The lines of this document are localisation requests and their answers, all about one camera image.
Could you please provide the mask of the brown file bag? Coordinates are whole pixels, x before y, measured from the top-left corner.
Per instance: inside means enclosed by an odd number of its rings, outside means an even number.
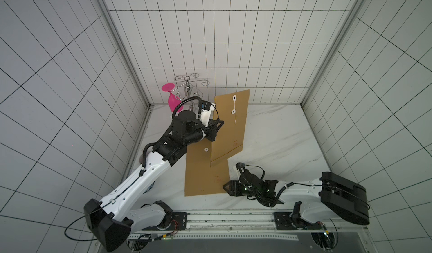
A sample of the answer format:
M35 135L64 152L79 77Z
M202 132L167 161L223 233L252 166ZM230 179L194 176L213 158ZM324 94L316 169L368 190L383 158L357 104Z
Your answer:
M207 139L187 147L185 196L225 193L223 186L230 181L228 160L213 165L211 155L212 143Z
M211 144L212 168L243 150L249 97L249 90L215 97L217 117L224 125Z

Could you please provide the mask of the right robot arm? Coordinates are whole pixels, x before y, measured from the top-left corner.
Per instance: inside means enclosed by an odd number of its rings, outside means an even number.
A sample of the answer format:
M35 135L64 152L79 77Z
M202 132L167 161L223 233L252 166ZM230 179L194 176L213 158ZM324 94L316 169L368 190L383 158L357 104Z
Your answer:
M366 189L333 172L312 181L283 182L258 177L244 163L235 168L238 179L223 185L230 196L245 196L271 209L293 205L291 212L274 213L277 229L317 229L334 218L359 226L370 223Z

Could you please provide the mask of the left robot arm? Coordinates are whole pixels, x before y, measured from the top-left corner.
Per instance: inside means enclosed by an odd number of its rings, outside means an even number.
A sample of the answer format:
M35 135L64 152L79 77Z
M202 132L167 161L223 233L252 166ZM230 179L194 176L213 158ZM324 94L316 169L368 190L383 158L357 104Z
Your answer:
M100 201L85 204L86 224L107 252L119 248L132 233L150 227L168 229L173 224L173 210L163 201L138 210L132 207L186 153L188 145L203 139L213 142L223 124L220 119L204 124L200 115L189 110L174 113L159 140L145 146L141 165Z

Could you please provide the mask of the chrome glass rack stand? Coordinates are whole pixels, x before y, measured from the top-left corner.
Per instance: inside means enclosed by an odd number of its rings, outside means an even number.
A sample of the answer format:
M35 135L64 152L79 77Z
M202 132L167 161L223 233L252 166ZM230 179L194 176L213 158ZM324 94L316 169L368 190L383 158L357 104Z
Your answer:
M204 93L201 87L207 87L210 82L207 79L200 78L198 73L190 75L179 75L175 77L177 86L173 90L176 99L183 101L189 97L198 96L203 98Z

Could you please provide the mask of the pink wine glass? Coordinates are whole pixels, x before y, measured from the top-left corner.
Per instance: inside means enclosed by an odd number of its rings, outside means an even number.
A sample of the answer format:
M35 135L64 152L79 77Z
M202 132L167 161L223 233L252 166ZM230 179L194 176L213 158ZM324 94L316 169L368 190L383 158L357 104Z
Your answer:
M174 94L175 90L176 86L174 83L167 83L162 86L162 91L169 93L168 106L170 107L171 111L174 111L174 109L182 102L180 98Z

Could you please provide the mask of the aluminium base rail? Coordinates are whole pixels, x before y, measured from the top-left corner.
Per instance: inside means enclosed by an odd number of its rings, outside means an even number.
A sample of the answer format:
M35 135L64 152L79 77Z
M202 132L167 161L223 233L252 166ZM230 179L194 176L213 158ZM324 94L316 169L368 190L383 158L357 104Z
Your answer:
M226 238L234 234L270 237L284 232L335 232L339 226L366 226L369 219L361 214L339 213L310 205L297 204L289 210L171 210L152 204L114 218L103 208L91 209L85 216L89 230L107 247L124 240L162 240L167 237Z

